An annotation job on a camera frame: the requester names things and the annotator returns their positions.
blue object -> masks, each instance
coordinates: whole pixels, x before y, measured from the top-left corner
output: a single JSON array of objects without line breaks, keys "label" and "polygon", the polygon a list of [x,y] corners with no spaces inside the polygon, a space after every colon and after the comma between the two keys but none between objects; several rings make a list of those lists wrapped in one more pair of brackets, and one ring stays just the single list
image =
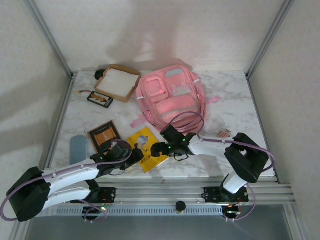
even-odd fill
[{"label": "blue object", "polygon": [[87,138],[83,135],[74,136],[70,140],[70,165],[87,159]]}]

white marble surface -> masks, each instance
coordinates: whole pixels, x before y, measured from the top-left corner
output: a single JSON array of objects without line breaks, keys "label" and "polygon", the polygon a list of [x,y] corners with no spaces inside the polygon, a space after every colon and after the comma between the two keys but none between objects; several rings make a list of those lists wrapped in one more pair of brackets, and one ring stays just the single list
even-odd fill
[{"label": "white marble surface", "polygon": [[[222,128],[229,129],[234,137],[237,133],[246,133],[259,146],[266,143],[258,121],[254,103],[249,91],[245,74],[240,71],[196,71],[205,88],[206,97],[220,96],[222,99],[207,107],[207,116],[202,135],[216,137]],[[70,139],[113,120],[121,137],[125,140],[145,125],[131,128],[130,123],[141,114],[135,96],[128,103],[114,101],[106,109],[87,101],[89,93],[77,93],[79,90],[94,90],[97,82],[94,71],[80,71],[77,74],[72,90],[66,116],[57,143],[51,167],[61,168],[69,165]],[[159,141],[160,134],[146,123]],[[167,159],[149,173],[145,174],[139,164],[135,164],[121,176],[106,178],[151,178],[151,177],[224,177],[232,171],[226,159],[206,155],[191,156],[189,159],[176,162]],[[262,176],[274,176],[271,169]]]}]

pink backpack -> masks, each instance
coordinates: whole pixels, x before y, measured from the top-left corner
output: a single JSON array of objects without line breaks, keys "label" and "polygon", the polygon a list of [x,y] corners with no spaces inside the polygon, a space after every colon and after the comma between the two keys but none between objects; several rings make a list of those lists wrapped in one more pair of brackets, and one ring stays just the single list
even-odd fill
[{"label": "pink backpack", "polygon": [[[174,65],[143,76],[135,91],[136,99],[145,119],[161,131],[177,115],[196,112],[206,114],[206,95],[198,75],[184,65]],[[131,124],[135,127],[144,119]],[[196,132],[201,118],[186,113],[172,125],[182,133]]]}]

black knob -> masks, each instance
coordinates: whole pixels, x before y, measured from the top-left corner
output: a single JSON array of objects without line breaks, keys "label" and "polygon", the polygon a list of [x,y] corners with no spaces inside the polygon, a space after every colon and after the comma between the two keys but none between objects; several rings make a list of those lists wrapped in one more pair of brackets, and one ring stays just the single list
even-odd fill
[{"label": "black knob", "polygon": [[175,204],[175,209],[178,213],[183,213],[187,206],[184,201],[177,201]]}]

open box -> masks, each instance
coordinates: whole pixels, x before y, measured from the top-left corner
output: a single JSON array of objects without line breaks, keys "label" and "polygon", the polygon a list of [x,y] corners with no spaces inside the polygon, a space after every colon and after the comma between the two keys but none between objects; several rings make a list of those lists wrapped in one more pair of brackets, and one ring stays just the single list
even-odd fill
[{"label": "open box", "polygon": [[[108,72],[110,70],[118,70],[118,71],[121,71],[121,72],[124,72],[124,73],[127,73],[127,74],[130,74],[130,75],[135,75],[136,76],[136,80],[135,80],[135,83],[133,83],[133,76],[130,76],[128,75],[128,78],[130,78],[130,82],[129,84],[131,84],[133,87],[131,88],[129,85],[129,88],[128,89],[128,93],[126,93],[126,95],[118,95],[118,94],[115,94],[114,92],[108,92],[107,91],[107,88],[108,88],[108,84],[110,84],[110,87],[111,89],[112,88],[116,88],[117,87],[117,84],[118,84],[118,88],[119,89],[123,89],[123,84],[121,82],[117,83],[115,81],[113,82],[110,82],[108,83]],[[103,94],[105,96],[108,96],[108,97],[111,97],[115,100],[118,100],[118,101],[121,101],[121,102],[124,102],[124,103],[127,103],[129,101],[129,99],[131,98],[132,94],[134,94],[136,88],[138,87],[138,84],[139,84],[139,80],[141,78],[141,72],[137,71],[137,70],[134,70],[134,69],[131,69],[131,68],[128,68],[128,67],[125,67],[125,66],[120,66],[120,65],[116,65],[116,64],[111,64],[103,73],[103,76],[98,80],[98,82],[96,83],[96,85],[94,86],[94,89],[97,93],[100,93],[100,94]],[[102,89],[99,89],[99,86],[102,86],[102,84],[104,85],[104,88],[103,90]]]}]

